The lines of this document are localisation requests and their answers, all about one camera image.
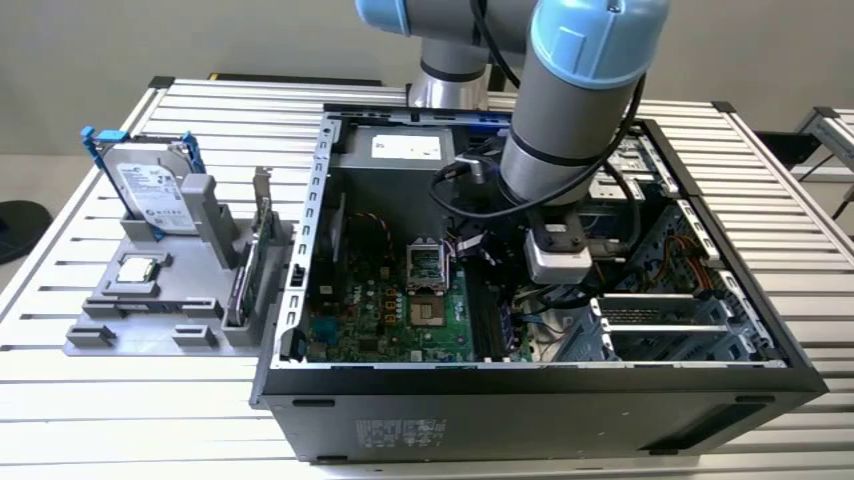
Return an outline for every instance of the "white wall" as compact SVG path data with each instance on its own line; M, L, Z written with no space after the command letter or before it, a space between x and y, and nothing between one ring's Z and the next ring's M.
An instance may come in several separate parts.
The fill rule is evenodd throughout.
M730 100L766 129L854 106L851 19L850 0L673 0L647 96ZM0 152L80 153L80 126L118 126L154 75L416 70L418 40L352 0L0 0Z

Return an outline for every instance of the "metal frame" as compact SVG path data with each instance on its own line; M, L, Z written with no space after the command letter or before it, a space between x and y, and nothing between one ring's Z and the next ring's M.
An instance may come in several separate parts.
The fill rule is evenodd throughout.
M147 92L123 129L139 123L155 96ZM512 109L514 99L511 93L492 93L491 108ZM152 134L192 130L200 134L208 170L220 181L230 179L220 182L218 196L231 204L236 216L240 206L254 200L250 167L274 167L274 198L283 199L274 208L283 218L296 220L311 178L324 102L406 104L400 88L178 80L160 96L142 130ZM0 428L15 439L4 446L0 463L24 465L15 471L31 478L51 474L112 478L130 473L150 477L287 474L294 478L522 478L561 474L583 477L586 469L595 469L590 475L597 478L850 478L854 296L823 290L826 285L845 284L854 272L854 265L838 250L838 235L826 233L826 215L813 213L823 224L819 228L806 214L803 205L815 209L805 202L803 191L790 187L794 179L789 173L777 173L789 182L767 188L778 180L769 170L766 154L757 155L749 134L734 129L710 103L645 101L641 116L657 120L689 170L725 166L746 170L726 181L698 181L698 186L830 386L831 393L795 413L699 458L324 467L298 463L287 443L268 441L279 432L270 414L250 410L243 403L254 362L194 358L100 361L68 359L57 350L71 317L76 316L71 309L87 294L75 288L100 278L119 240L122 206L92 170L0 294L0 387L5 402ZM755 169L766 171L766 180L738 179L755 177ZM714 170L705 171L714 175ZM797 217L795 223L769 221L791 216ZM103 392L108 392L110 402L95 408L92 398ZM148 420L118 420L142 418ZM164 437L164 429L174 435ZM140 441L147 439L147 448L140 449Z
M797 127L798 133L811 134L835 155L843 167L821 167L810 175L814 182L845 182L854 180L854 110L834 110L814 107ZM802 175L810 166L793 169Z

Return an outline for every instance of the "black cable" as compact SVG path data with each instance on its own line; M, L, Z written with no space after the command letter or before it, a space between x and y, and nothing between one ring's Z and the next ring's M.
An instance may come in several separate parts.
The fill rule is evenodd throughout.
M631 103L629 105L629 112L626 113L626 117L623 118L623 122L619 126L619 130L617 131L617 134L611 139L611 143L609 144L605 151L602 152L602 156L593 164L587 166L587 168L582 171L581 174L575 175L575 177L570 179L566 185L563 185L561 188L558 188L545 197L537 200L531 200L530 202L522 203L519 205L515 205L504 210L499 210L498 212L476 213L476 212L468 212L466 210L456 208L454 205L451 205L439 197L436 193L436 185L439 185L446 180L450 180L468 172L471 167L468 166L468 164L464 164L460 162L447 165L444 168L442 168L442 170L439 170L439 172L436 172L436 175L434 176L432 181L430 183L430 197L434 199L434 201L439 204L442 208L444 208L448 212L454 213L455 215L463 218L471 218L474 220L494 220L496 218L502 218L508 215L515 215L518 213L522 213L530 210L531 208L539 207L541 205L549 203L555 198L566 194L570 190L573 190L582 183L585 183L585 181L597 173L599 168L602 168L605 163L607 163L609 158L611 158L611 155L617 151L617 148L619 147L619 144L622 143L623 138L626 138L626 134L629 133L629 129L631 128L631 124L635 120L638 107L641 106L641 97L643 95L645 83L646 83L646 75L643 75L638 80L638 85L635 86L635 91L631 97Z
M815 170L818 170L818 167L821 167L823 164L826 164L827 160L830 160L831 158L833 158L833 153L830 155L827 155L821 162L818 162L815 165L813 165L813 168L810 168L810 170L803 175L801 175L801 178L798 179L798 182L802 182L806 177L813 175L813 172Z
M635 195L629 188L629 183L626 183L626 178L619 170L611 165L611 162L605 162L605 171L617 181L617 185L619 189L623 191L623 195L626 195L626 200L629 201L629 208L631 209L631 233L629 234L629 238L626 239L626 251L630 252L638 240L641 239L641 205L638 204L638 200L635 199Z
M842 216L842 213L845 213L845 209L847 208L849 203L851 202L849 202L847 200L842 201L842 203L839 204L839 207L837 207L837 211L833 212L833 215L830 216L830 218L837 220Z
M498 43L495 42L495 38L492 38L492 34L490 33L490 27L486 24L486 19L483 18L483 10L480 9L479 0L470 0L468 5L471 6L471 14L475 16L475 25L478 26L478 31L480 32L480 36L483 40L486 40L486 45L490 48L490 55L492 55L492 59L498 66L502 68L504 72L504 76L510 83L512 83L514 87L519 88L522 82L519 82L519 77L510 68L507 64L507 60L504 60L504 56L502 55L502 51L498 48Z

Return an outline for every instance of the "light blue joint cover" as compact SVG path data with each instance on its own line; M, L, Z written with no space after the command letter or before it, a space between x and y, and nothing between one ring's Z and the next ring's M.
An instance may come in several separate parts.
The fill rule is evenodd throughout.
M406 0L356 0L356 12L362 21L374 28L410 36Z
M622 87L650 68L669 10L670 0L541 0L531 48L567 83Z
M124 130L101 130L95 140L107 143L122 143L128 139L128 132Z

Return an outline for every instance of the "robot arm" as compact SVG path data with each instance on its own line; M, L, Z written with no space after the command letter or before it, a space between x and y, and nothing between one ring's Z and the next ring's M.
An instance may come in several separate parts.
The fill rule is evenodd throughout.
M522 54L527 45L500 170L519 199L535 200L601 159L653 62L670 2L490 0L479 6L502 52ZM456 87L476 80L486 65L486 54L476 54L478 47L486 49L470 3L356 0L356 9L366 23L382 30L424 37L422 70L428 77L443 77L444 83L422 76L411 89L418 100L411 98L411 104L459 108L459 102L440 105L440 100L452 97L454 80L463 80ZM436 95L436 90L446 95ZM589 184L582 182L550 204L579 200Z

